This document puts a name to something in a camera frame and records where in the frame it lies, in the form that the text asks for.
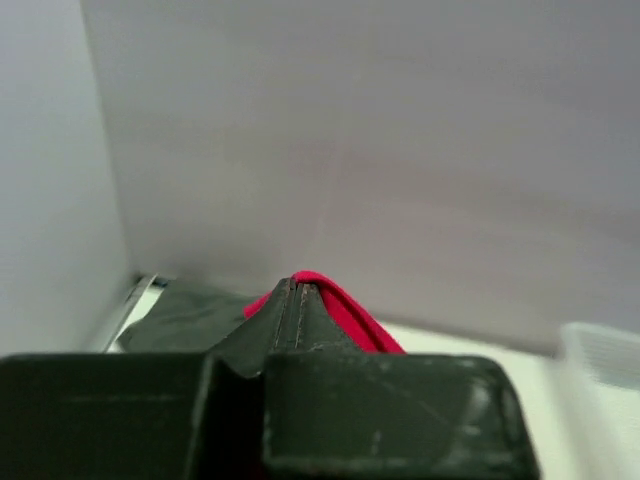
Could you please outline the white plastic basket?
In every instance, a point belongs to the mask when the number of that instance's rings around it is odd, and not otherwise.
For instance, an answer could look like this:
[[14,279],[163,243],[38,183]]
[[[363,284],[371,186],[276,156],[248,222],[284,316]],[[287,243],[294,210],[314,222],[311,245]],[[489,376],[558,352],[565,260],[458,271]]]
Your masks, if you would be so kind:
[[563,360],[602,385],[639,390],[639,334],[589,323],[560,330]]

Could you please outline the folded grey t-shirt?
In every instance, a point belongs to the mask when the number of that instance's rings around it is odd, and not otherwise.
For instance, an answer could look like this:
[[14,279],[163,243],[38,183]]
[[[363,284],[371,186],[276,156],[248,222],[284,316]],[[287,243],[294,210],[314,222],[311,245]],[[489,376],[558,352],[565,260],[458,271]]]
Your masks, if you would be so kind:
[[211,285],[173,280],[149,312],[119,334],[116,346],[125,353],[205,351],[240,326],[244,308],[256,300]]

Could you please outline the red t-shirt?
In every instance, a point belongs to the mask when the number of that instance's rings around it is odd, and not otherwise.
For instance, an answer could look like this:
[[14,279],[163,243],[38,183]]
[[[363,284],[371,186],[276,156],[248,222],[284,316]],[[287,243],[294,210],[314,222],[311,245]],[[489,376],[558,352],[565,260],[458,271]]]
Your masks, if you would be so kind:
[[[315,284],[319,287],[320,295],[329,315],[358,346],[357,352],[385,354],[402,354],[404,352],[399,343],[373,316],[330,278],[313,271],[299,271],[287,278],[295,281],[296,291],[297,285],[300,283]],[[272,351],[295,351],[296,291],[286,308],[285,317],[280,325],[278,341]],[[244,308],[245,319],[258,310],[269,293]]]

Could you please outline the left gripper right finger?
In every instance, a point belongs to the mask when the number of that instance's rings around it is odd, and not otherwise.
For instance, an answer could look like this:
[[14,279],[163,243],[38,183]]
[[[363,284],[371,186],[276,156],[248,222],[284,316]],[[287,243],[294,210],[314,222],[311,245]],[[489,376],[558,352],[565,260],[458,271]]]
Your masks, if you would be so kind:
[[315,284],[297,285],[294,350],[357,352],[358,346],[329,315]]

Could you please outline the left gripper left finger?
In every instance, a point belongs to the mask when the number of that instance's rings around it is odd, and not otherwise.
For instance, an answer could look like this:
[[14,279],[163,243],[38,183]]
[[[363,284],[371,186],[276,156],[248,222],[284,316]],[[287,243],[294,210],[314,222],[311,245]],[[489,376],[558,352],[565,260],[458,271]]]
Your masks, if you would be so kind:
[[213,346],[209,353],[241,377],[259,376],[264,369],[265,358],[277,344],[281,322],[295,291],[293,279],[280,280],[258,310]]

